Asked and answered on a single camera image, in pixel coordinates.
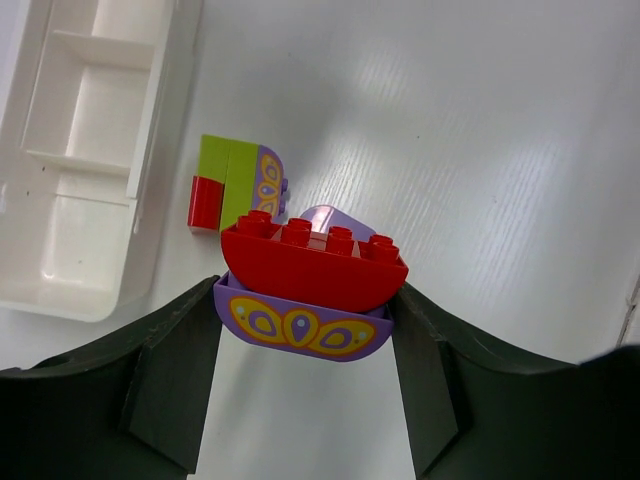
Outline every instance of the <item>white storage box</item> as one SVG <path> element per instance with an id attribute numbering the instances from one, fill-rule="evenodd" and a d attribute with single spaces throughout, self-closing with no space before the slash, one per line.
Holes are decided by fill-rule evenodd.
<path id="1" fill-rule="evenodd" d="M 94 322 L 148 290 L 201 6 L 25 1 L 0 89 L 0 306 Z"/>

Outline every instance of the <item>small red lego brick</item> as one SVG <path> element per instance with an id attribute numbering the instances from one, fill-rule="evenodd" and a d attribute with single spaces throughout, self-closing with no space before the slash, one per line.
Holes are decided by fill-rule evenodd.
<path id="1" fill-rule="evenodd" d="M 205 177 L 193 177 L 187 225 L 193 230 L 218 230 L 224 185 Z"/>
<path id="2" fill-rule="evenodd" d="M 229 270 L 249 290 L 346 312 L 383 305 L 409 273 L 389 237 L 356 241 L 348 228 L 317 233 L 308 220 L 278 225 L 257 211 L 224 230 L 221 246 Z"/>

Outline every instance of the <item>white wood grain surface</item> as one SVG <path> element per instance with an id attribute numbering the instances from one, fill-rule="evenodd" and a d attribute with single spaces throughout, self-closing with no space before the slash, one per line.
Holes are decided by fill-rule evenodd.
<path id="1" fill-rule="evenodd" d="M 639 21 L 635 0 L 207 1 L 148 302 L 100 325 L 1 312 L 0 367 L 224 271 L 185 225 L 205 132 L 276 150 L 290 213 L 393 236 L 480 328 L 569 361 L 613 348 L 640 271 Z M 224 332 L 196 477 L 412 478 L 391 344 L 335 365 Z"/>

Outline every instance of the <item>lego stud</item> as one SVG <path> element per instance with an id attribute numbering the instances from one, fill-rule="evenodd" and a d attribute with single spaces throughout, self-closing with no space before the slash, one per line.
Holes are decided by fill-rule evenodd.
<path id="1" fill-rule="evenodd" d="M 393 239 L 391 237 L 386 237 L 384 235 L 379 235 L 374 233 L 369 237 L 369 244 L 373 245 L 374 243 L 383 243 L 385 245 L 393 245 Z"/>
<path id="2" fill-rule="evenodd" d="M 262 210 L 250 210 L 249 217 L 262 222 L 271 223 L 271 214 L 269 212 L 263 212 Z"/>
<path id="3" fill-rule="evenodd" d="M 305 220 L 304 218 L 290 218 L 289 225 L 296 228 L 304 228 L 305 230 L 311 231 L 311 222 L 309 220 Z"/>
<path id="4" fill-rule="evenodd" d="M 250 235 L 252 237 L 266 237 L 269 230 L 269 223 L 250 215 L 242 215 L 241 217 L 238 217 L 236 225 L 238 233 Z"/>
<path id="5" fill-rule="evenodd" d="M 327 247 L 325 251 L 329 253 L 336 253 L 338 255 L 351 256 L 353 252 L 353 238 L 351 238 L 351 231 L 349 236 L 345 236 L 343 233 L 329 233 L 327 237 Z"/>
<path id="6" fill-rule="evenodd" d="M 374 243 L 371 245 L 371 260 L 380 263 L 396 263 L 400 250 L 395 245 L 388 243 Z"/>
<path id="7" fill-rule="evenodd" d="M 338 237 L 343 237 L 343 238 L 351 238 L 353 233 L 348 228 L 334 226 L 334 227 L 329 227 L 329 235 L 336 235 Z"/>
<path id="8" fill-rule="evenodd" d="M 302 225 L 288 225 L 282 227 L 282 237 L 280 241 L 288 245 L 295 245 L 297 247 L 306 247 L 309 245 L 309 239 L 311 238 L 311 229 L 307 229 Z"/>

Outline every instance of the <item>stacked lego bricks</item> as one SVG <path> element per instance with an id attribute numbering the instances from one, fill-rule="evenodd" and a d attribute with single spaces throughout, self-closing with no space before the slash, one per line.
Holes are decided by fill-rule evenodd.
<path id="1" fill-rule="evenodd" d="M 203 135 L 187 224 L 221 231 L 251 209 L 276 217 L 285 210 L 287 188 L 282 162 L 269 148 Z"/>
<path id="2" fill-rule="evenodd" d="M 386 302 L 408 274 L 393 240 L 357 241 L 332 226 L 250 211 L 222 232 L 230 272 L 214 287 L 218 314 L 254 344 L 334 361 L 373 353 L 391 334 Z"/>

